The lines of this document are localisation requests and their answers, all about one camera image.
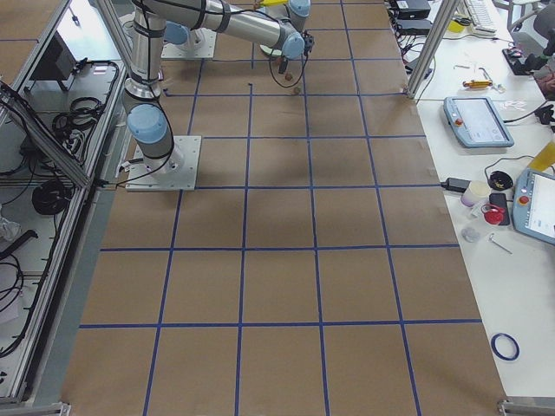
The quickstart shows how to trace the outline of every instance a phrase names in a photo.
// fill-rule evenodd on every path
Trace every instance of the brown floor covering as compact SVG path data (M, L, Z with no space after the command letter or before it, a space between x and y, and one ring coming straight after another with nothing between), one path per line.
M203 136L198 189L117 191L63 388L75 415L497 414L388 26L379 3L313 4L300 95L226 36L213 62L164 63L174 133Z

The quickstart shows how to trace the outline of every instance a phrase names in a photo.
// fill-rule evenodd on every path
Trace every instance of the yellow object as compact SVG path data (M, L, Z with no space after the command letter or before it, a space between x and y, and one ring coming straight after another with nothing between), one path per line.
M453 33L460 33L465 29L465 27L460 24L459 22L456 22L455 20L452 20L451 23L449 24L449 26L447 26L447 30L449 30L450 32Z
M260 5L264 7L270 7L285 3L287 3L287 0L263 0L262 2L260 2Z
M541 149L528 167L543 172L553 164L555 164L555 138Z
M462 82L464 88L486 88L493 85L492 80L471 80Z

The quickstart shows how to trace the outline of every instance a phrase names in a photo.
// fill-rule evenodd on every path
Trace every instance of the metal base plate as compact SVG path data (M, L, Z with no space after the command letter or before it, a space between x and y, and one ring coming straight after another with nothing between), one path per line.
M167 60L187 60L187 59L210 59L214 57L216 49L216 32L206 28L199 29L204 35L205 41L198 49L183 50L168 43L162 50L162 59Z
M192 191L197 181L199 166L200 136L175 136L175 145L183 155L184 163L175 171L155 177L147 175L144 178L126 183L126 189L131 192L159 192L159 191ZM134 159L142 158L142 151L135 149ZM144 164L131 165L129 179L139 178L148 173Z

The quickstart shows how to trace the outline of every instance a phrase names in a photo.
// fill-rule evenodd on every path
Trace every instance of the red object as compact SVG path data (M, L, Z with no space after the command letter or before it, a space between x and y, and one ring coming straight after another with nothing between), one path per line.
M499 225L505 217L505 209L493 204L485 204L482 206L484 219L492 225Z
M519 198L519 204L521 205L526 205L529 202L530 202L530 199L526 195L523 195Z

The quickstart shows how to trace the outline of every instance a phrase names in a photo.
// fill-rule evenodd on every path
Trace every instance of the screwdriver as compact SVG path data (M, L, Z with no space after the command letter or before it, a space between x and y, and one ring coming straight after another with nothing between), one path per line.
M464 88L486 88L491 87L492 85L492 80L471 80L462 82L462 86Z

